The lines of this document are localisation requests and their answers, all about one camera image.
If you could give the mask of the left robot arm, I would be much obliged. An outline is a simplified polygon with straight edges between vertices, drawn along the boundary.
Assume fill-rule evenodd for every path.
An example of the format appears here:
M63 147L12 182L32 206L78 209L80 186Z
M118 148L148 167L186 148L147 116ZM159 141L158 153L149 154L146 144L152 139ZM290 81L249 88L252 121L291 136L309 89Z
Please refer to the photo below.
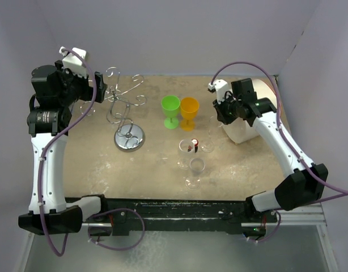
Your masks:
M32 71L35 94L29 101L28 133L33 147L33 191L26 214L18 217L18 226L37 235L77 233L89 217L103 222L109 208L103 195L84 196L66 203L63 189L63 158L72 114L69 109L78 100L98 103L104 100L107 85L102 73L94 73L96 86L88 78L74 74L62 61Z

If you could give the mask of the orange plastic wine glass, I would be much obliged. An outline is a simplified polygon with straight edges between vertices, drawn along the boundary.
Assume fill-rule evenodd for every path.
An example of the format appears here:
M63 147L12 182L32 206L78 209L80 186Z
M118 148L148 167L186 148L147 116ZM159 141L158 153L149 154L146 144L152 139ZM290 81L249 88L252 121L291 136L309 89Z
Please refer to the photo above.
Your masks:
M180 113L182 120L180 127L184 131L192 131L195 128L194 118L197 116L200 104L193 97L185 97L180 103Z

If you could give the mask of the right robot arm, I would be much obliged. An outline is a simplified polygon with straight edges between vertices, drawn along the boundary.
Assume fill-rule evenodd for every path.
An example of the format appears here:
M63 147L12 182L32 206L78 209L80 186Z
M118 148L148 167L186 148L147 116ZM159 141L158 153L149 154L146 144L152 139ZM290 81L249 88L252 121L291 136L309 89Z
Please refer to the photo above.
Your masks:
M213 107L217 120L230 140L244 143L260 136L277 157L284 180L273 190L247 197L245 217L259 221L265 211L286 211L308 205L321 198L328 169L315 164L296 144L281 121L281 105L275 91L263 80L242 79L227 83L217 79L208 84L216 94Z

